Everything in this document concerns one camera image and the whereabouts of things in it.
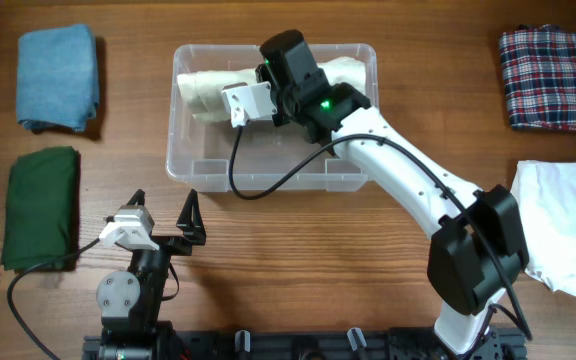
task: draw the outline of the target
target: wood grain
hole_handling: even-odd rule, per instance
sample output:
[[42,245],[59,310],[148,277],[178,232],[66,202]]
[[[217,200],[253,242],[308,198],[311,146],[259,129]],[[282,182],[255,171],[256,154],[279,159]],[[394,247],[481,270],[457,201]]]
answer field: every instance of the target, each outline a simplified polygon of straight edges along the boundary
[[[81,245],[137,188],[147,193],[155,232],[175,230],[189,188],[165,174],[165,139],[172,57],[188,43],[259,44],[288,28],[310,43],[368,43],[377,52],[386,119],[484,188],[509,185],[517,160],[576,161],[576,135],[510,130],[497,54],[501,31],[519,23],[576,32],[576,2],[218,2],[0,6],[0,251],[10,165],[54,145],[82,154]],[[83,136],[33,135],[15,124],[17,39],[73,23],[89,24],[101,38],[102,121]],[[425,275],[428,241],[374,184],[350,194],[280,192],[257,202],[205,194],[200,202],[207,245],[174,260],[181,295],[160,314],[177,329],[383,329],[430,326],[439,313]],[[79,358],[82,337],[100,331],[97,284],[128,259],[98,246],[72,273],[30,276],[16,291],[19,310],[54,352]],[[38,358],[6,305],[12,277],[0,266],[0,358]],[[530,358],[576,359],[576,298],[523,275],[516,290],[535,335]]]

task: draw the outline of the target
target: plaid cloth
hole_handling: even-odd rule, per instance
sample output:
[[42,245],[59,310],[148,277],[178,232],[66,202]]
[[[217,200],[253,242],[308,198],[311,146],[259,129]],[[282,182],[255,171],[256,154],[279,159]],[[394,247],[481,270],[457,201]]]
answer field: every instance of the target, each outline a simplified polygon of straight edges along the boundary
[[499,51],[510,126],[576,131],[576,34],[523,27]]

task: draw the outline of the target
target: black metal base plate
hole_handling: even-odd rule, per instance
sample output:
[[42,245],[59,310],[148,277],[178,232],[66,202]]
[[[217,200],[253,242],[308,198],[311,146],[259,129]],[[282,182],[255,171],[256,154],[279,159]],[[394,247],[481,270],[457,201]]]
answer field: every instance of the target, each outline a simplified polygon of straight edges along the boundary
[[[364,332],[369,360],[448,360],[451,356],[435,338],[432,328],[392,328]],[[192,360],[237,360],[235,335],[216,331],[178,332]],[[318,344],[326,360],[357,360],[345,332],[250,335],[251,360],[299,360],[293,350],[301,341]],[[517,329],[494,326],[472,360],[525,360],[525,338]],[[99,337],[84,339],[82,360],[96,360]]]

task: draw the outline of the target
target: storage box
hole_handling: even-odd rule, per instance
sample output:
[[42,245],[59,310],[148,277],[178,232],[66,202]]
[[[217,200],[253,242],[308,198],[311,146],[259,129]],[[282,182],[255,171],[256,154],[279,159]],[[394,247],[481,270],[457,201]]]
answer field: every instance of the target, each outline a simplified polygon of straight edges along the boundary
[[[366,96],[379,106],[377,56],[366,44],[310,45],[317,62],[341,56],[362,61],[366,68]],[[183,45],[175,52],[170,93],[170,123],[166,172],[202,192],[225,192],[228,162],[237,134],[230,121],[194,121],[177,86],[177,75],[207,70],[255,68],[263,61],[256,45]],[[304,140],[297,124],[276,128],[270,121],[246,125],[235,160],[234,181],[241,190],[265,190],[319,148]],[[368,180],[351,163],[322,154],[279,190],[356,191]]]

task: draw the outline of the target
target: green folded cloth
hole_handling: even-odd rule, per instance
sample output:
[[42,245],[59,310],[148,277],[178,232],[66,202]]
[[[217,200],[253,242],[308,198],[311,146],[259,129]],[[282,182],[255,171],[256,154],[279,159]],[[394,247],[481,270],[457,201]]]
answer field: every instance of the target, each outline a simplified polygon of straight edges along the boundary
[[[47,148],[17,159],[6,196],[1,253],[5,270],[26,269],[70,252],[73,216],[79,215],[78,187],[79,153],[72,147]],[[56,263],[52,269],[65,265]]]

